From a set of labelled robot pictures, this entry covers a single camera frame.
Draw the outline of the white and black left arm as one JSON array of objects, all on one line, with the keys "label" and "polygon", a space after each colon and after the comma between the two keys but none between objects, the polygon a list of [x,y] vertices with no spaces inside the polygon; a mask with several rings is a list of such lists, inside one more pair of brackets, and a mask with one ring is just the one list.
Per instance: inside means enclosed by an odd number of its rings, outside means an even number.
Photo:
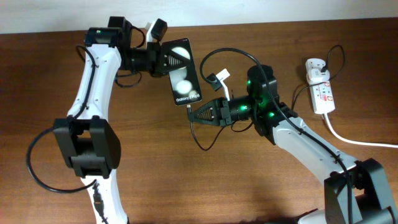
[{"label": "white and black left arm", "polygon": [[88,191],[97,223],[129,223],[119,196],[117,168],[121,143],[110,126],[109,102],[120,70],[168,75],[190,65],[187,38],[163,42],[167,23],[157,19],[144,36],[145,49],[131,47],[134,26],[111,16],[107,27],[91,27],[84,38],[85,68],[66,118],[54,121],[53,133],[68,168]]}]

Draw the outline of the black and cream flip phone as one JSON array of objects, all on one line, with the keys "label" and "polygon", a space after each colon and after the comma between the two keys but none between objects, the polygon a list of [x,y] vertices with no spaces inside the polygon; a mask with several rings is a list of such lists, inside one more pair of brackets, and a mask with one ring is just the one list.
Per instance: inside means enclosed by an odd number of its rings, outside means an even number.
[{"label": "black and cream flip phone", "polygon": [[175,105],[182,106],[201,101],[202,93],[189,39],[183,38],[164,42],[162,44],[162,55],[170,51],[190,59],[190,64],[185,68],[166,70],[169,75]]}]

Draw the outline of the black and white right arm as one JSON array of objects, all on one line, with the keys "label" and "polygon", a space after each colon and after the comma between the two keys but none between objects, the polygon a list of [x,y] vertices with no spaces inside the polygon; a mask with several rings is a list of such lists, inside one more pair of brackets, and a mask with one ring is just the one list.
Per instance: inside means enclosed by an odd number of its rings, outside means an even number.
[{"label": "black and white right arm", "polygon": [[193,111],[191,123],[227,127],[251,119],[260,136],[298,159],[322,184],[325,208],[314,209],[293,223],[397,223],[397,206],[378,161],[360,161],[314,133],[279,100],[277,80],[268,65],[248,70],[247,95],[216,98]]}]

